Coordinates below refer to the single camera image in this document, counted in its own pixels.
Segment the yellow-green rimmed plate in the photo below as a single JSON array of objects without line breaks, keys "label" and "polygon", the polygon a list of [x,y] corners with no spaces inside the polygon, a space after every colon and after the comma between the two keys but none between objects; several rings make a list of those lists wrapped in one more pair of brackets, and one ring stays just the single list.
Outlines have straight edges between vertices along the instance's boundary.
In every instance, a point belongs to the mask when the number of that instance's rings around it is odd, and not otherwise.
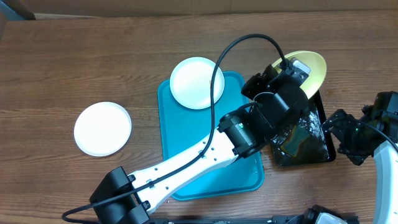
[{"label": "yellow-green rimmed plate", "polygon": [[296,57],[310,67],[309,77],[300,86],[294,83],[291,77],[279,77],[271,87],[275,88],[275,92],[280,94],[283,100],[306,103],[319,90],[326,77],[325,59],[316,52],[305,50],[292,52],[284,57],[287,61]]}]

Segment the plain white plate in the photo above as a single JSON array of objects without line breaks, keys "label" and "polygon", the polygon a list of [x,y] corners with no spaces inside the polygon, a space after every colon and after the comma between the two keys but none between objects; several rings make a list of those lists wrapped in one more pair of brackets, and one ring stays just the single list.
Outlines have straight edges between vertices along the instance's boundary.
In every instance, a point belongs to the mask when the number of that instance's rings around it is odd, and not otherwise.
[{"label": "plain white plate", "polygon": [[106,157],[119,151],[131,133],[132,120],[127,110],[107,101],[83,110],[73,130],[78,148],[94,157]]}]

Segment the yellow green scrub sponge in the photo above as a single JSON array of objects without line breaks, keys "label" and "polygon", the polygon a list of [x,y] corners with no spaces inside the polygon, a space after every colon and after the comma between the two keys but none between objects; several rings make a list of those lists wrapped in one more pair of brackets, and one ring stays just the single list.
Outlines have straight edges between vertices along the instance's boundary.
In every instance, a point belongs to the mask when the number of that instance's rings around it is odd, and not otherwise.
[{"label": "yellow green scrub sponge", "polygon": [[295,126],[290,135],[286,137],[280,149],[291,157],[296,157],[303,143],[310,136],[310,133],[303,127]]}]

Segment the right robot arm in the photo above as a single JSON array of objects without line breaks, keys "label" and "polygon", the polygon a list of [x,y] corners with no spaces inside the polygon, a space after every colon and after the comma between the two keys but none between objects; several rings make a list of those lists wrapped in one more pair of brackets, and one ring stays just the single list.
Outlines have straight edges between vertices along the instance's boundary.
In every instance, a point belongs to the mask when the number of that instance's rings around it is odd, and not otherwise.
[{"label": "right robot arm", "polygon": [[397,116],[380,110],[355,119],[335,111],[322,124],[340,142],[338,152],[359,166],[371,156],[376,166],[376,205],[373,223],[397,223]]}]

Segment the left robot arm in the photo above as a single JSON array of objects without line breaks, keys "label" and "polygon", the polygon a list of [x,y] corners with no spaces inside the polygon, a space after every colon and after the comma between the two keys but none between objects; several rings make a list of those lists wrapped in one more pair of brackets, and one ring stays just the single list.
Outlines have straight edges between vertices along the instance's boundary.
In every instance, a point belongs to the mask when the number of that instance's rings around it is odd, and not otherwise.
[{"label": "left robot arm", "polygon": [[182,187],[255,154],[307,108],[308,96],[301,86],[310,75],[309,68],[289,65],[277,71],[269,65],[243,86],[242,94],[252,102],[212,124],[202,142],[131,174],[122,167],[109,172],[90,197],[98,221],[145,223],[149,214]]}]

